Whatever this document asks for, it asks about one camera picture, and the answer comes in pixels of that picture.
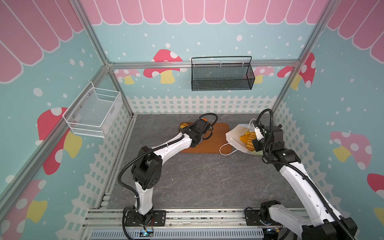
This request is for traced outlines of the yellow round fake bun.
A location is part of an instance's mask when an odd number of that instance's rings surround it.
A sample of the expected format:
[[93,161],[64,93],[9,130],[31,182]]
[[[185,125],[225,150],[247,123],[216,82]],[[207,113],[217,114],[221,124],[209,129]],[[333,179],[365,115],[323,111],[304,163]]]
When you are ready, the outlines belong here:
[[189,123],[182,123],[182,124],[180,124],[180,128],[183,129],[183,128],[188,127],[189,125],[190,125]]

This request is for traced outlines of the white paper bag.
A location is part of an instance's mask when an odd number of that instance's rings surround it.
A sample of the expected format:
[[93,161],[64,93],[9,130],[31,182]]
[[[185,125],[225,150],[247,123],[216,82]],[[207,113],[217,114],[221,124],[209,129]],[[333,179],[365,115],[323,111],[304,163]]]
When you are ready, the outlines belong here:
[[226,133],[226,140],[227,142],[235,149],[232,151],[230,154],[224,155],[220,153],[222,156],[229,156],[233,154],[234,152],[242,152],[245,154],[250,154],[250,155],[258,155],[262,156],[263,151],[256,152],[256,151],[249,151],[246,147],[246,144],[243,143],[240,140],[240,136],[244,135],[247,132],[255,132],[255,125],[254,122],[256,119],[251,119],[248,124],[239,124],[237,125],[234,129],[230,130],[229,132]]

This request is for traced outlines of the ridged long fake bread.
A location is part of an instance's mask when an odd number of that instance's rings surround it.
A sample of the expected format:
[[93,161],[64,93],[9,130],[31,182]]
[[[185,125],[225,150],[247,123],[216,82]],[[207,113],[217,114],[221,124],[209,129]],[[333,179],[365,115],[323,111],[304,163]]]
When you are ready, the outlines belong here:
[[246,147],[249,151],[255,151],[255,147],[254,147],[254,144],[253,144],[253,140],[257,140],[257,136],[255,134],[255,132],[247,132],[247,134],[245,135],[247,138],[246,138]]

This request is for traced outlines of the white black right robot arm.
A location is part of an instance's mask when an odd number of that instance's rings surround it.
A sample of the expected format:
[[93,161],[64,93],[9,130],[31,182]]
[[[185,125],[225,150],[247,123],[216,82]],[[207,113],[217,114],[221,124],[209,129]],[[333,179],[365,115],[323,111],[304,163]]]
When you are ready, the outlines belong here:
[[321,193],[308,175],[294,150],[285,148],[282,125],[274,125],[272,109],[263,110],[252,121],[256,151],[262,151],[262,161],[273,165],[287,180],[308,213],[305,219],[284,207],[279,201],[263,202],[259,220],[265,225],[278,223],[302,240],[353,240],[358,230],[352,218],[345,218]]

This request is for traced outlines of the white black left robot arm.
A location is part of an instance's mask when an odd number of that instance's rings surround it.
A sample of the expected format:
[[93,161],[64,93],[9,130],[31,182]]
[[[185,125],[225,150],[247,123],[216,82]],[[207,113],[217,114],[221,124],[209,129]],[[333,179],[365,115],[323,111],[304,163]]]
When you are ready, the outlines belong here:
[[153,190],[161,178],[163,164],[183,150],[195,148],[211,138],[218,119],[214,113],[199,116],[192,124],[179,128],[178,134],[167,142],[152,148],[142,147],[137,157],[120,170],[119,185],[133,192],[136,200],[134,207],[124,209],[124,224],[131,221],[147,227],[154,222]]

